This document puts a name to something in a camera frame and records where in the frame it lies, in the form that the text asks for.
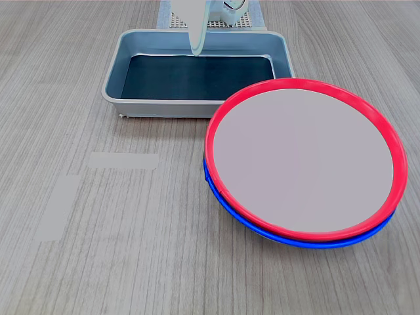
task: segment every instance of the blue plate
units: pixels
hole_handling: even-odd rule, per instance
[[[392,216],[395,213],[395,210],[394,210],[394,212],[380,225],[376,226],[370,231],[367,231],[353,238],[347,238],[344,240],[337,240],[337,241],[325,241],[325,242],[309,242],[309,241],[291,240],[289,238],[283,238],[279,235],[275,235],[273,233],[267,232],[266,230],[259,228],[258,226],[254,225],[253,223],[249,222],[248,220],[241,217],[238,213],[236,213],[236,211],[233,210],[233,208],[226,202],[226,200],[224,200],[224,198],[217,191],[215,185],[213,184],[213,180],[211,179],[209,175],[209,171],[207,169],[205,160],[204,160],[204,174],[205,174],[206,181],[209,183],[210,189],[213,191],[218,201],[236,220],[241,222],[243,225],[245,225],[247,228],[251,229],[252,231],[260,234],[261,236],[264,236],[265,238],[268,238],[278,243],[283,243],[283,244],[291,245],[295,247],[310,248],[310,249],[332,249],[332,248],[346,247],[346,246],[354,245],[356,243],[360,243],[370,238],[374,234],[378,233],[378,231],[380,231],[385,225],[387,225],[388,221],[392,218]]]

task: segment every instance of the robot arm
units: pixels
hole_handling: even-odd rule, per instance
[[[248,0],[171,0],[171,9],[187,25],[191,51],[199,56],[208,22],[234,25],[248,10]]]

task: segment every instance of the plate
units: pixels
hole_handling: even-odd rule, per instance
[[[243,218],[278,236],[328,242],[375,228],[408,176],[392,125],[342,88],[307,79],[246,87],[216,111],[205,160]]]

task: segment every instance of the wood grain surface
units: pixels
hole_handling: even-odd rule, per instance
[[[389,225],[344,249],[268,241],[202,172],[204,119],[120,118],[100,95],[118,36],[158,1],[0,1],[0,314],[390,314],[420,310],[420,4],[262,1],[298,77],[370,101],[399,132],[408,187]],[[92,152],[159,154],[90,169]],[[63,237],[34,240],[61,175]]]

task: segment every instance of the tape strip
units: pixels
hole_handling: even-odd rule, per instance
[[[93,152],[88,166],[92,169],[155,169],[158,164],[157,154]]]
[[[248,11],[251,15],[252,28],[250,30],[261,30],[265,28],[263,12],[261,11],[260,2],[258,0],[249,0]],[[171,24],[171,1],[161,0],[159,13],[157,15],[157,29],[167,29]]]
[[[80,176],[61,176],[51,193],[47,208],[35,233],[35,241],[61,239],[79,187]]]

